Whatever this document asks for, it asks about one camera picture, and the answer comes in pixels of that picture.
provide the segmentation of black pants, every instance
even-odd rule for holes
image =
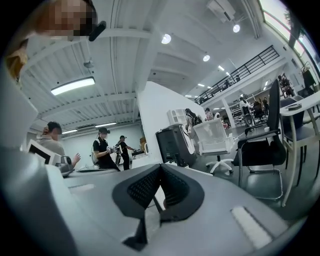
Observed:
[[[112,160],[109,160],[108,162],[104,163],[99,163],[99,167],[100,169],[116,169],[118,172],[120,172],[118,166]]]
[[[130,165],[130,159],[129,159],[129,155],[127,154],[122,154],[121,155],[123,158],[123,170],[129,170],[129,165]]]

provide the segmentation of air conditioner unit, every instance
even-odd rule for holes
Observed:
[[[211,0],[206,5],[222,23],[232,21],[235,18],[235,9],[227,0]]]

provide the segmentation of chair armrest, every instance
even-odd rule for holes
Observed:
[[[238,141],[238,149],[241,149],[242,146],[247,143],[250,140],[254,140],[254,139],[264,139],[264,138],[268,138],[274,135],[279,135],[280,134],[280,129],[276,129],[276,130],[270,130],[270,131],[266,131],[263,133],[259,133],[257,135],[254,136],[249,136],[249,137],[244,137],[242,139],[239,139]]]
[[[245,128],[245,130],[244,130],[245,136],[248,135],[248,132],[249,132],[250,130],[252,130],[252,129],[254,129],[254,128],[257,128],[257,127],[261,127],[261,126],[263,126],[263,125],[266,124],[266,123],[267,123],[267,122],[262,122],[262,123],[259,123],[259,124],[257,124],[257,125],[254,125],[254,126]]]

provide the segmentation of bag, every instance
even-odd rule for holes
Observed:
[[[100,146],[100,140],[97,138],[95,141],[98,142],[98,144]],[[92,145],[92,148],[91,148],[91,159],[92,159],[92,162],[93,162],[94,165],[96,165],[98,163],[98,161],[99,161],[98,158],[96,158],[93,145]]]

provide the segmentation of black cap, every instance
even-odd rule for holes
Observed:
[[[48,122],[48,124],[46,125],[48,126],[48,130],[49,132],[52,132],[54,128],[57,128],[59,130],[59,134],[62,133],[62,129],[59,123],[53,121],[53,122]]]
[[[101,127],[101,128],[99,128],[99,133],[101,133],[101,134],[109,134],[110,131],[107,130],[107,128],[105,128],[105,127]]]

